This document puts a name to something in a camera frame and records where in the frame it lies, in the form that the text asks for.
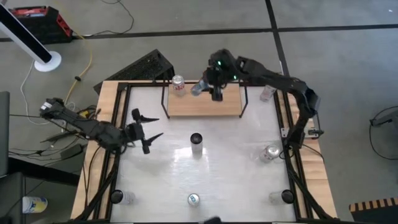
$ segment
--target soda can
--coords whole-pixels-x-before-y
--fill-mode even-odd
[[[260,100],[263,102],[268,102],[274,95],[276,89],[272,86],[265,85],[264,90],[260,95]]]
[[[276,145],[267,146],[260,154],[260,160],[262,162],[270,162],[271,160],[279,157],[280,149]]]
[[[49,201],[44,197],[23,197],[22,198],[22,212],[23,214],[28,213],[40,213],[43,212]]]
[[[190,194],[188,196],[188,204],[191,205],[192,207],[196,207],[199,205],[199,195],[197,194]]]
[[[191,150],[192,153],[199,153],[203,152],[203,137],[199,133],[193,133],[191,135]]]
[[[177,96],[185,94],[184,78],[181,75],[175,75],[172,79],[173,91]]]

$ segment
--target wooden platform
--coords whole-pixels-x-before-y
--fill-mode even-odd
[[[199,96],[190,94],[194,84],[185,84],[187,93],[183,96],[174,94],[169,85],[169,116],[239,116],[242,113],[241,92],[239,84],[228,84],[223,90],[223,101],[212,101],[209,93]]]

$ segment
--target concrete floor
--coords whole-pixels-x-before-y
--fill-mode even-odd
[[[121,31],[129,18],[118,5],[98,0],[8,0],[7,7],[51,5],[66,10],[67,22],[83,34],[106,29]],[[135,18],[130,32],[168,30],[270,28],[264,1],[124,0]],[[278,27],[347,26],[398,23],[396,1],[272,1]],[[320,139],[326,171],[338,216],[352,220],[348,205],[354,202],[396,197],[397,162],[377,157],[369,145],[368,125],[378,111],[398,105],[398,30],[348,30],[281,33],[290,74],[305,80],[322,98],[320,119],[325,134]],[[271,33],[220,34],[179,37],[141,37],[96,39],[88,41],[93,49],[93,65],[76,87],[71,101],[83,108],[96,104],[91,88],[114,72],[129,65],[153,49],[159,49],[186,78],[198,78],[208,56],[223,47],[235,55],[254,58],[274,71],[279,59]],[[47,46],[61,53],[63,63],[50,73],[32,71],[25,84],[29,113],[38,115],[46,98],[64,98],[73,77],[86,66],[89,53],[81,40]],[[24,114],[25,105],[19,87],[31,64],[12,42],[0,43],[0,90],[11,92],[11,113]],[[36,126],[25,118],[11,118],[10,147],[38,150],[54,125]],[[398,157],[394,148],[397,131],[389,124],[374,130],[374,143],[380,153]],[[44,164],[32,159],[28,161]],[[83,157],[55,164],[69,172],[81,169]],[[32,195],[51,199],[49,209],[29,215],[28,223],[66,221],[72,209],[76,188],[45,183]]]

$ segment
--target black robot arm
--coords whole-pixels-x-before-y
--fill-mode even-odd
[[[84,137],[89,140],[94,140],[99,146],[112,152],[118,152],[122,146],[127,146],[127,143],[141,140],[142,150],[144,154],[150,153],[149,146],[152,141],[158,138],[158,134],[149,139],[145,139],[144,130],[141,123],[148,123],[157,121],[157,118],[145,118],[140,115],[138,109],[132,111],[133,120],[135,123],[127,125],[125,129],[119,129],[107,121],[98,121],[96,119],[87,119],[77,113],[69,110],[59,98],[47,99],[40,107],[40,116],[46,120],[61,119],[68,124],[78,128]]]
[[[210,56],[209,67],[203,79],[212,87],[214,99],[222,100],[221,89],[237,79],[261,78],[266,85],[291,93],[297,101],[299,117],[294,127],[289,129],[284,145],[301,148],[304,140],[304,127],[308,120],[317,114],[320,98],[307,84],[298,78],[285,77],[266,69],[261,63],[244,57],[235,59],[229,50],[223,49]]]

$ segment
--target cable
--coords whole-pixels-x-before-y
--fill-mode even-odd
[[[75,111],[76,109],[76,104],[74,102],[69,102],[67,104],[65,104],[65,107],[70,109],[71,111]]]
[[[282,155],[284,152],[285,152],[285,149],[282,150],[282,152],[279,153],[279,158],[280,158],[280,159],[285,160],[285,157],[280,156],[280,155]]]
[[[86,184],[86,172],[85,172],[85,165],[83,163],[83,174],[84,174],[84,180],[85,180],[85,206],[88,206],[88,187],[90,186],[90,174],[91,174],[91,165],[93,164],[93,160],[95,158],[95,155],[99,151],[101,146],[98,146],[97,150],[94,152],[93,157],[91,158],[90,164],[88,166],[88,177],[87,177],[87,184]]]
[[[90,119],[80,119],[80,118],[74,118],[72,116],[70,116],[69,114],[65,113],[64,111],[62,111],[61,113],[63,113],[65,116],[71,118],[71,119],[75,119],[77,121],[91,121]]]
[[[82,152],[83,152],[83,151],[81,151],[81,152],[79,152],[79,153],[76,153],[75,155],[72,155],[72,156],[70,156],[70,157],[67,157],[67,158],[64,158],[64,159],[60,159],[59,161],[49,162],[48,164],[44,164],[44,166],[49,166],[49,165],[54,164],[54,163],[58,163],[58,162],[65,161],[65,160],[67,160],[67,159],[71,159],[71,158],[73,158],[73,157],[75,157],[75,156],[80,155]]]
[[[81,80],[81,77],[83,77],[83,75],[86,74],[88,69],[91,67],[91,63],[93,62],[93,50],[91,49],[90,45],[88,44],[88,41],[82,35],[80,35],[76,30],[74,30],[74,33],[77,34],[77,36],[79,36],[82,40],[84,40],[85,45],[87,46],[88,50],[90,51],[90,61],[88,62],[87,67],[80,73],[80,75],[77,78],[75,77],[75,81],[73,82],[72,86],[70,87],[67,97],[65,97],[65,100],[64,100],[65,103],[68,102],[69,97],[72,94],[72,91],[75,89],[77,82],[80,82],[79,80]]]
[[[124,4],[121,2],[121,0],[117,0],[116,2],[106,2],[104,0],[101,0],[101,2],[106,3],[106,4],[117,4],[117,3],[119,3],[126,10],[126,12],[129,14],[129,17],[131,18],[130,27],[127,30],[123,31],[123,32],[115,32],[115,31],[111,31],[111,30],[104,30],[104,31],[101,31],[101,32],[98,32],[98,33],[95,33],[95,34],[86,35],[86,37],[92,37],[92,36],[95,36],[95,35],[98,35],[98,34],[103,34],[105,32],[109,32],[109,33],[112,33],[112,34],[120,35],[120,34],[125,34],[125,33],[129,32],[132,29],[132,26],[134,25],[134,17],[131,15],[130,11],[124,6]]]
[[[31,115],[23,115],[23,114],[10,114],[9,116],[26,117],[26,118],[42,118],[40,116],[31,116]]]
[[[385,109],[381,110],[380,112],[378,112],[378,113],[373,117],[372,120],[375,120],[381,113],[383,113],[383,112],[385,112],[385,111],[387,111],[387,110],[390,110],[390,109],[394,109],[394,108],[398,108],[398,106],[391,106],[391,107],[389,107],[389,108],[385,108]],[[376,153],[378,156],[380,156],[380,157],[383,158],[383,159],[388,159],[388,160],[392,160],[392,161],[398,160],[398,158],[389,158],[389,157],[383,156],[382,154],[380,154],[380,153],[378,153],[378,152],[376,151],[376,149],[375,149],[374,146],[373,146],[373,142],[372,142],[372,131],[371,131],[371,130],[372,130],[372,124],[369,125],[369,142],[371,143],[371,147],[372,147],[372,150],[374,151],[374,153]]]
[[[73,133],[71,130],[69,130],[69,129],[65,128],[65,127],[62,127],[61,125],[57,124],[56,122],[54,122],[54,121],[52,121],[52,120],[50,120],[50,122],[53,123],[53,124],[55,124],[55,125],[57,125],[58,127],[62,128],[62,129],[64,129],[64,130],[66,130],[67,132],[72,133],[72,134],[75,135],[76,137],[78,137],[78,138],[80,138],[80,139],[82,139],[82,140],[86,140],[86,141],[87,141],[87,139],[81,137],[79,134]]]
[[[44,150],[36,150],[35,153],[38,153],[38,152],[40,152],[40,151],[42,151],[42,152],[44,152],[44,151],[49,151],[50,148],[53,148],[53,147],[54,147],[54,145],[57,143],[57,141],[58,141],[58,139],[55,140],[54,142],[52,142],[51,145],[50,145],[49,147],[45,148]],[[25,152],[32,152],[32,151],[34,151],[34,150],[17,149],[17,148],[10,148],[9,150],[18,150],[18,151],[25,151]]]
[[[36,125],[45,125],[45,124],[49,124],[49,122],[45,122],[45,123],[36,123],[36,122],[34,122],[34,121],[32,121],[32,120],[30,119],[30,116],[29,116],[29,105],[28,105],[28,103],[27,103],[26,96],[25,96],[25,93],[24,93],[24,90],[23,90],[26,80],[29,78],[29,75],[32,73],[32,69],[33,69],[33,64],[34,64],[34,62],[35,62],[35,60],[32,61],[32,65],[30,65],[30,69],[29,69],[29,71],[27,72],[26,77],[25,77],[24,81],[22,82],[22,85],[21,85],[21,87],[20,87],[19,89],[20,89],[20,91],[21,91],[21,93],[22,93],[22,96],[24,97],[25,108],[26,108],[26,116],[27,116],[27,119],[29,120],[29,122],[31,122],[32,124],[36,124]]]
[[[325,163],[325,159],[323,158],[323,155],[322,155],[320,152],[318,152],[316,149],[314,149],[314,148],[312,148],[312,147],[310,147],[310,146],[308,146],[308,145],[306,145],[306,144],[303,144],[303,146],[307,147],[308,149],[311,149],[313,152],[315,152],[316,154],[318,154],[318,155],[322,158],[323,163]]]
[[[76,143],[77,140],[78,140],[78,138],[75,138],[71,143],[69,143],[69,144],[66,145],[65,147],[63,147],[63,148],[61,148],[61,149],[54,149],[54,150],[52,150],[52,151],[55,151],[55,152],[50,153],[50,154],[47,154],[47,155],[41,155],[41,153],[45,152],[47,149],[42,150],[42,151],[39,150],[39,151],[34,152],[34,153],[31,153],[31,154],[20,154],[20,153],[11,152],[11,151],[9,151],[9,153],[12,154],[12,155],[15,155],[15,156],[24,156],[24,157],[27,157],[27,158],[29,158],[29,159],[35,159],[35,160],[38,160],[38,161],[56,160],[56,159],[60,159],[60,158],[56,158],[56,159],[37,159],[36,157],[44,157],[44,156],[51,156],[51,155],[57,154],[57,153],[59,153],[59,152],[62,151],[62,150],[68,149],[72,144]]]
[[[38,185],[36,185],[36,187],[34,187],[32,190],[28,191],[26,193],[26,195],[29,195],[30,193],[32,193],[34,190],[36,190],[40,185],[42,185],[45,182],[45,180],[42,180]],[[24,197],[21,197],[20,199],[18,199],[12,206],[11,208],[8,210],[8,212],[4,215],[5,217],[7,217],[9,215],[9,213],[11,212],[11,210],[18,204],[18,202],[20,202]]]

